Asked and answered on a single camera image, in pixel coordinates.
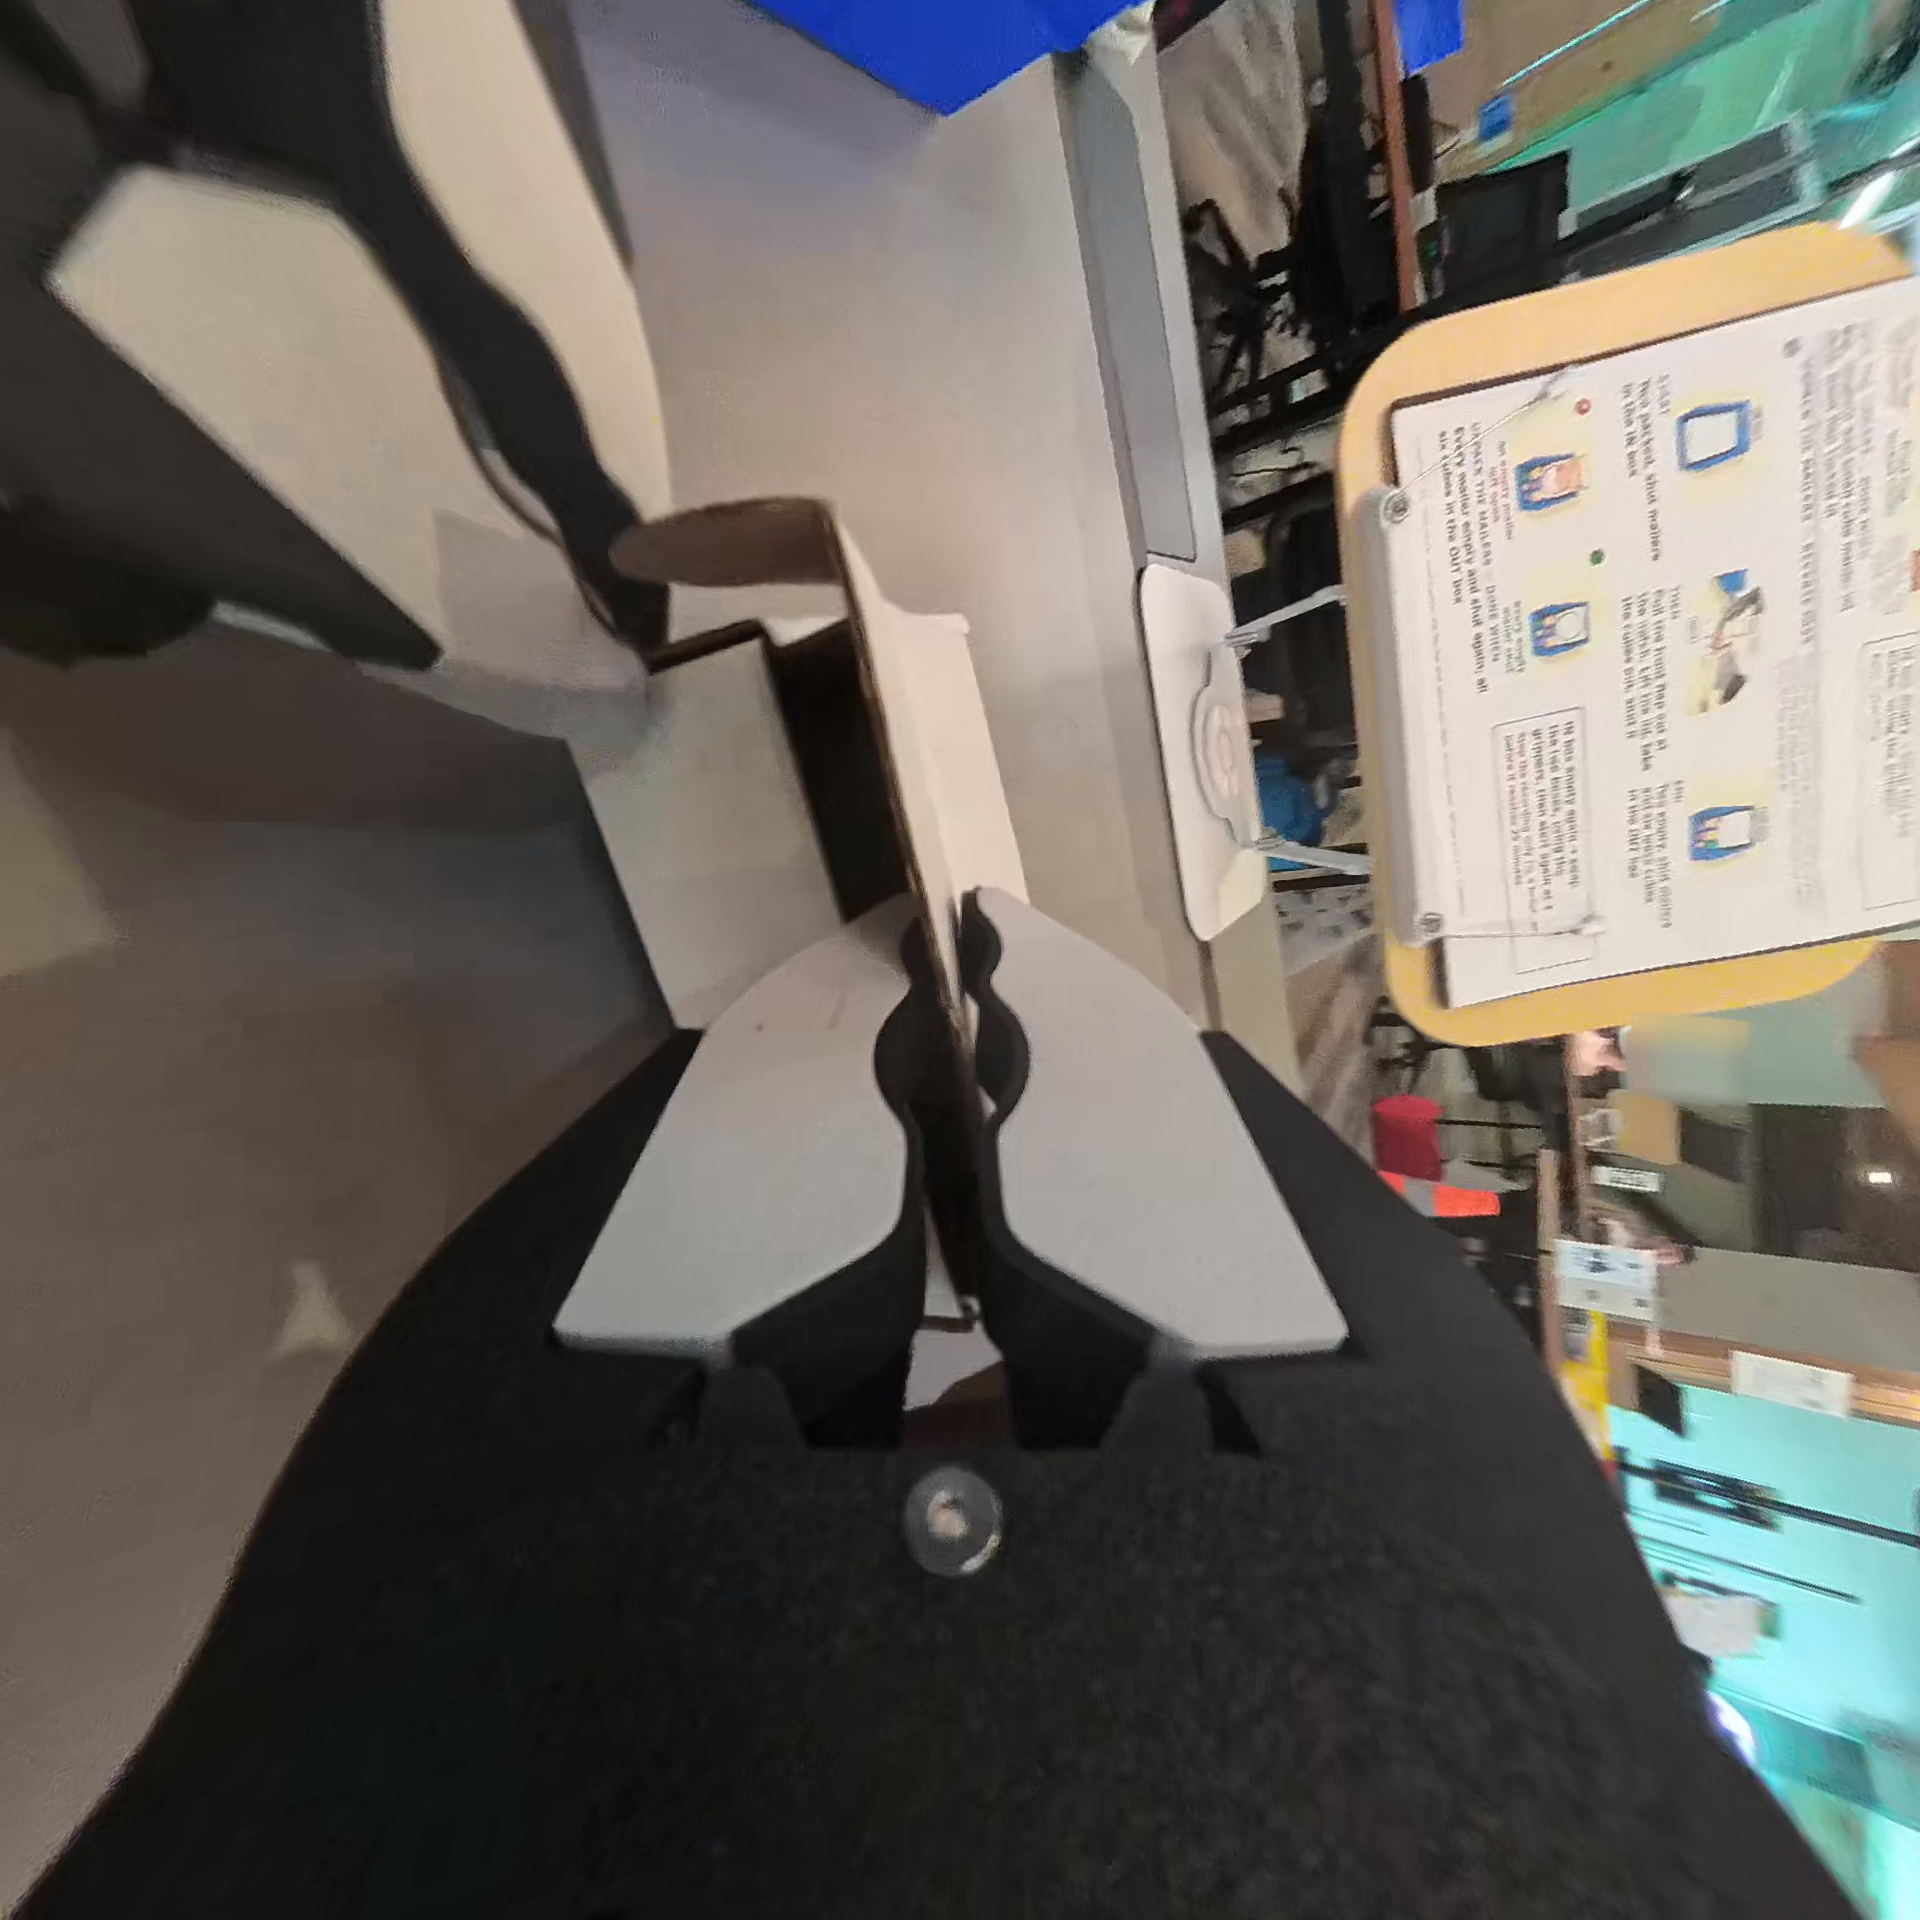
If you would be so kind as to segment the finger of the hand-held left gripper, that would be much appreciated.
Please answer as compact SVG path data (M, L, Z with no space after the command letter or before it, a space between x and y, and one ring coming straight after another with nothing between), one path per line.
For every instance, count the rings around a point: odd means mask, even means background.
M424 669L639 669L483 466L483 433L391 266L321 196L123 171L49 294L428 643Z
M568 556L590 616L660 648L671 591L611 548L675 501L630 235L568 2L382 2L396 149L501 351L444 346L483 466Z

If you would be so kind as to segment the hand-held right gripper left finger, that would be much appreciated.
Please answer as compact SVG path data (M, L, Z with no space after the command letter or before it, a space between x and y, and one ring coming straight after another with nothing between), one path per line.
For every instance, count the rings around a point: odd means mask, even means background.
M772 1373L838 1439L900 1429L924 1321L924 932L905 892L698 1041L553 1330Z

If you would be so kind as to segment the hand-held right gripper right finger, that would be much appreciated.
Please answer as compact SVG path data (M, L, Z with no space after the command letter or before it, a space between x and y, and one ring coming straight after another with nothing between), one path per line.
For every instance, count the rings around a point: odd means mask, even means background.
M1136 1380L1336 1356L1351 1321L1211 1034L1002 887L960 921L987 1330L1017 1432L1090 1449Z

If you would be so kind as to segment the white cardboard mailer box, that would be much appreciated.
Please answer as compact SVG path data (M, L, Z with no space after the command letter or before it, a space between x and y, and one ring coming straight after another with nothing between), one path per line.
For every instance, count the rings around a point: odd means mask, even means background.
M739 621L639 669L433 669L576 754L667 1012L699 1034L777 967L905 892L924 932L924 1223L979 1215L979 887L1028 898L971 627L905 613L813 498L652 519L611 561L663 590L831 590L819 624Z

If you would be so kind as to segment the white document stand base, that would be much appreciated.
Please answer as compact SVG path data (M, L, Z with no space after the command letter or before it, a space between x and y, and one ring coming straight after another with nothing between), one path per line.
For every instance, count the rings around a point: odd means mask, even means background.
M1262 825L1245 652L1279 627L1343 607L1329 585L1303 599L1232 624L1230 591L1166 558L1150 558L1136 580L1150 692L1156 703L1166 820L1183 878L1188 923L1215 944L1270 892L1270 858L1336 878L1371 878L1372 855L1308 846Z

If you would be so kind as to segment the blue plastic bin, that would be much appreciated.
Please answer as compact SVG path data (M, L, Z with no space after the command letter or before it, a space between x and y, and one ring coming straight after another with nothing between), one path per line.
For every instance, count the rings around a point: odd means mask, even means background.
M905 101L960 114L1132 2L753 2Z

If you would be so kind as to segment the printed instruction sheet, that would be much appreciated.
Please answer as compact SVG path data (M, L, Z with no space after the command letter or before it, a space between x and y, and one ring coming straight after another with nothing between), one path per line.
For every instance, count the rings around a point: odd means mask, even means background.
M1915 923L1915 278L1391 411L1444 1003Z

